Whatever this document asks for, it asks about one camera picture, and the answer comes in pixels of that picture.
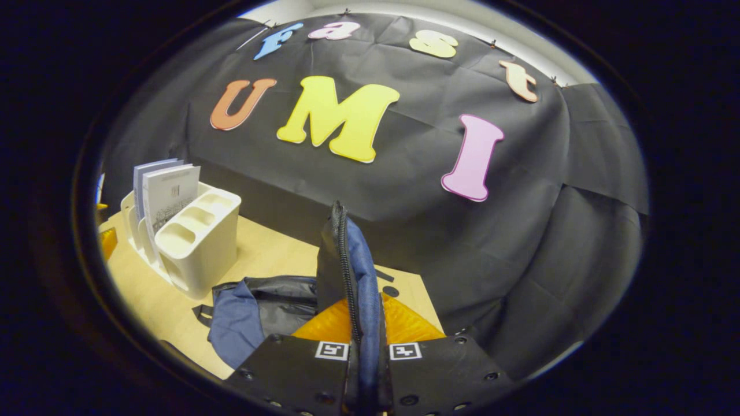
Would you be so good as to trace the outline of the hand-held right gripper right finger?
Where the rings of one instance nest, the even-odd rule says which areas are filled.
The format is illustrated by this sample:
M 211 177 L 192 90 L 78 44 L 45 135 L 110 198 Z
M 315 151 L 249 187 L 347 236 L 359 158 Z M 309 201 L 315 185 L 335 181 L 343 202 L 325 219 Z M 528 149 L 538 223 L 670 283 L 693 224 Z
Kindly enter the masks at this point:
M 396 298 L 383 293 L 381 300 L 387 340 L 379 389 L 386 414 L 487 414 L 515 387 L 471 335 L 446 336 Z

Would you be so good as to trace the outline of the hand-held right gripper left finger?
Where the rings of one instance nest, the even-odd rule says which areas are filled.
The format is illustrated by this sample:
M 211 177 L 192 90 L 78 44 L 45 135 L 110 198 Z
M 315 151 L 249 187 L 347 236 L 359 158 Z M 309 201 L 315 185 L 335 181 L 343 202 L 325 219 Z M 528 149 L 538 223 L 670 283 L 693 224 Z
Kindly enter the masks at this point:
M 225 379 L 230 392 L 287 415 L 360 414 L 360 318 L 344 299 L 309 321 L 314 338 L 272 334 Z

